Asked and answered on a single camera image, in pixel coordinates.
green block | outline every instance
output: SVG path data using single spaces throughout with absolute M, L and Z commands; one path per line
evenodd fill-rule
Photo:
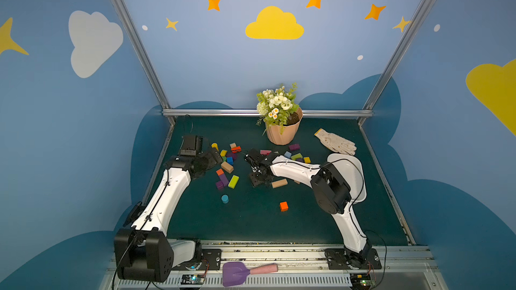
M 238 178 L 239 178 L 239 177 L 238 177 L 238 176 L 235 176 L 235 175 L 233 175 L 233 177 L 231 177 L 231 180 L 229 181 L 229 185 L 228 185 L 228 186 L 229 186 L 229 188 L 231 188 L 231 189 L 234 189 L 234 188 L 235 188 L 236 183 L 238 182 Z
M 291 159 L 292 159 L 292 160 L 296 160 L 296 159 L 298 159 L 298 158 L 303 158 L 303 156 L 302 156 L 300 153 L 296 153 L 295 155 L 293 155 L 293 156 L 291 157 Z

yellow cloud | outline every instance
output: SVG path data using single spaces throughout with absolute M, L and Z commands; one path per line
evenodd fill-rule
M 264 8 L 254 23 L 246 27 L 246 35 L 256 39 L 298 39 L 304 28 L 296 17 L 274 6 Z
M 516 60 L 504 67 L 482 64 L 466 77 L 471 93 L 516 135 Z

white cloud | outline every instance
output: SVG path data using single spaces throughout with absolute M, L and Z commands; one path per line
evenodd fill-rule
M 70 15 L 68 31 L 75 46 L 72 68 L 81 78 L 90 77 L 122 45 L 124 35 L 116 23 L 99 12 L 77 10 Z

pink handle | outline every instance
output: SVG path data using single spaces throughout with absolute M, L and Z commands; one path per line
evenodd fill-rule
M 252 268 L 249 270 L 251 274 L 264 274 L 278 272 L 278 265 L 276 263 L 259 266 L 258 268 Z

yellow star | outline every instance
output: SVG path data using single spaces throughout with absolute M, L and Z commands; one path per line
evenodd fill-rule
M 0 55 L 3 51 L 8 49 L 12 49 L 13 51 L 29 55 L 23 48 L 20 47 L 17 43 L 15 43 L 11 38 L 11 27 L 12 27 L 12 18 L 9 18 L 2 27 L 0 27 Z
M 173 29 L 175 29 L 175 24 L 177 24 L 178 22 L 177 21 L 171 22 L 168 18 L 167 18 L 167 21 L 168 21 L 168 25 L 165 28 L 172 27 Z
M 408 25 L 409 23 L 410 23 L 410 20 L 409 21 L 405 21 L 405 19 L 402 16 L 402 20 L 399 22 L 399 24 L 397 24 L 397 26 L 393 27 L 392 29 L 399 28 L 399 29 L 402 30 L 402 33 L 403 33 L 403 30 L 405 29 L 405 26 Z
M 208 6 L 208 10 L 216 9 L 216 10 L 220 11 L 220 9 L 219 9 L 220 0 L 208 0 L 208 2 L 210 3 L 210 5 Z
M 310 0 L 308 5 L 306 6 L 306 8 L 308 8 L 308 7 L 317 7 L 319 9 L 321 9 L 321 0 Z
M 380 13 L 382 12 L 382 10 L 385 8 L 386 6 L 383 6 L 383 7 L 377 7 L 375 5 L 372 5 L 371 6 L 371 11 L 369 12 L 369 14 L 367 16 L 365 16 L 364 19 L 369 19 L 369 18 L 374 18 L 376 20 L 378 20 L 378 17 L 380 16 Z

